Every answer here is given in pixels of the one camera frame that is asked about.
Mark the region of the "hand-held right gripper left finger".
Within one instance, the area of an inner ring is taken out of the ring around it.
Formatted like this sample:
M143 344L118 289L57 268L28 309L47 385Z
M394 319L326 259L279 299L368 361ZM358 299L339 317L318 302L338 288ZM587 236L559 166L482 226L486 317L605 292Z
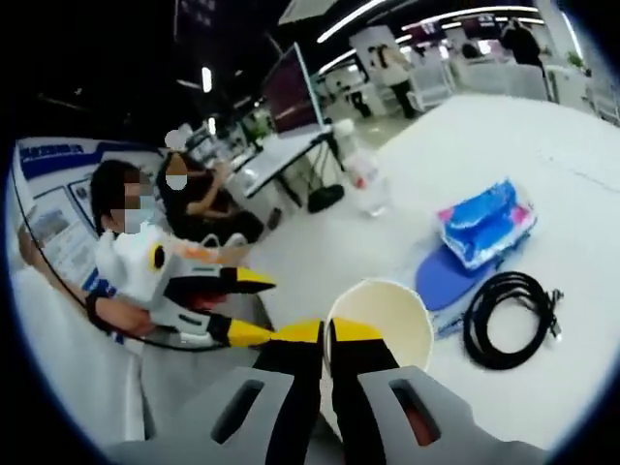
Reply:
M302 464L317 421L324 325L272 333L255 364L187 402L146 441L113 449L116 464Z

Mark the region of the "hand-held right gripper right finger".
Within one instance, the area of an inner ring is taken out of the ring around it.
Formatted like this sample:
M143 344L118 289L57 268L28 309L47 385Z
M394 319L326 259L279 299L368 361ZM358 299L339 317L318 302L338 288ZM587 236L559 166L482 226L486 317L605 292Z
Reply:
M502 441L469 404L415 366L401 367L380 332L330 323L332 406L348 464L544 464L543 449Z

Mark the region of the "person's left hand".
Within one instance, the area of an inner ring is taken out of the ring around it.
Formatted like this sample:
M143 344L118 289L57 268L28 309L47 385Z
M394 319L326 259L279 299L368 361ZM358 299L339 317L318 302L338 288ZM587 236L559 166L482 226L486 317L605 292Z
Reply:
M144 337L155 329L147 311L136 305L112 298L99 298L95 313L105 329Z

